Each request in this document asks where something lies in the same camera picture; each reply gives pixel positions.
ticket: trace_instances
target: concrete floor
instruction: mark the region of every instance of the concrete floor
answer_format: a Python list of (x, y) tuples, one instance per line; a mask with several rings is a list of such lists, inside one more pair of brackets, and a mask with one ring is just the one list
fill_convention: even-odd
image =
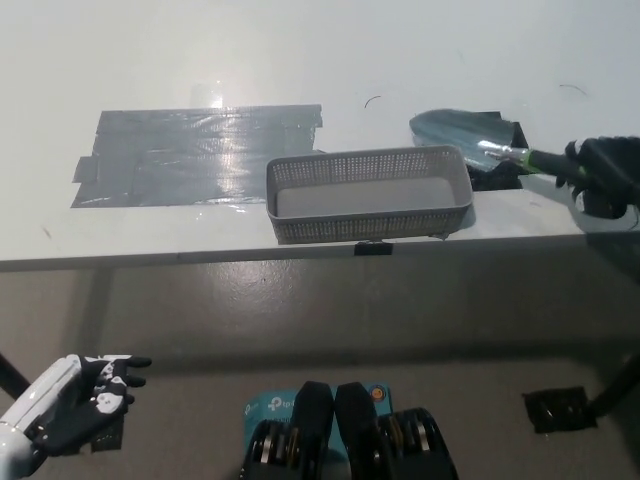
[(597, 393), (639, 350), (638, 286), (586, 248), (476, 256), (0, 275), (0, 348), (30, 379), (70, 352), (155, 359), (121, 452), (35, 478), (236, 478), (246, 400), (307, 379), (387, 382), (396, 409), (427, 407), (461, 479), (637, 478), (637, 399), (540, 436), (521, 394)]

